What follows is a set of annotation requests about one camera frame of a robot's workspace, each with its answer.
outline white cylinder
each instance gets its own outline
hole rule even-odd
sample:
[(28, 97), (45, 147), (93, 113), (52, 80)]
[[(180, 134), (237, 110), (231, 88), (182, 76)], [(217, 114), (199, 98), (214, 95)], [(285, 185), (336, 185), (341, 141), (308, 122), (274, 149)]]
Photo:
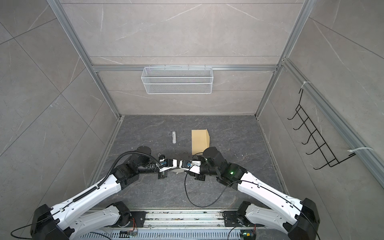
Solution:
[(172, 132), (172, 143), (176, 143), (176, 132)]

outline zip tie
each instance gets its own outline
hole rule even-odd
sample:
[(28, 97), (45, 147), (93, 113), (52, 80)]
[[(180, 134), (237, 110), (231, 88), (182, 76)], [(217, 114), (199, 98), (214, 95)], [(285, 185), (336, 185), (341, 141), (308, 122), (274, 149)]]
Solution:
[(369, 150), (373, 150), (373, 148), (370, 148), (370, 147), (358, 147), (358, 148), (350, 149), (350, 150), (347, 150), (347, 151), (348, 151), (348, 152), (354, 152), (354, 151), (357, 151), (357, 150), (360, 150), (360, 149), (369, 149)]
[(304, 82), (303, 82), (303, 85), (301, 86), (301, 88), (303, 88), (304, 84), (306, 84), (306, 83), (310, 83), (310, 82), (306, 82), (306, 81), (304, 81)]

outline yellow component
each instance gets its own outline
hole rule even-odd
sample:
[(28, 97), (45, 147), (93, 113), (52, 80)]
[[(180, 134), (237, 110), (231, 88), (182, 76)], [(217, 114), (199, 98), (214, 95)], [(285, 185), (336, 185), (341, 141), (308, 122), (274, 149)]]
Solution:
[(192, 130), (192, 155), (209, 148), (208, 130)]

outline wire mesh basket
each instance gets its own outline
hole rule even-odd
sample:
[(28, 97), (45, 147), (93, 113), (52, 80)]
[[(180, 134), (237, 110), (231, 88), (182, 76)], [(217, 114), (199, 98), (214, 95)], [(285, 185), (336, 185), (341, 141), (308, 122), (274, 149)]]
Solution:
[(211, 93), (211, 67), (146, 67), (141, 75), (148, 94)]

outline work surface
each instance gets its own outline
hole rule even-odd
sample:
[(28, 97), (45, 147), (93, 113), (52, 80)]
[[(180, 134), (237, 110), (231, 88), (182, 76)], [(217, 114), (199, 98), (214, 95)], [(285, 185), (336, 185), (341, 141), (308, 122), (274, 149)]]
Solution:
[[(150, 147), (155, 157), (164, 154), (166, 158), (191, 159), (192, 129), (208, 129), (210, 146), (215, 146), (227, 162), (239, 164), (260, 180), (281, 190), (254, 116), (125, 116), (100, 178), (108, 172), (118, 155), (143, 145)], [(176, 144), (172, 143), (172, 131), (176, 131)], [(184, 177), (185, 173), (168, 172), (167, 178), (158, 180), (157, 174), (141, 174), (138, 181), (107, 198), (98, 207), (123, 201), (130, 209), (194, 208), (185, 195)], [(224, 187), (216, 177), (207, 176), (205, 182), (187, 177), (189, 197), (197, 205), (212, 203)], [(243, 201), (263, 206), (248, 195), (227, 188), (211, 208), (238, 208)]]

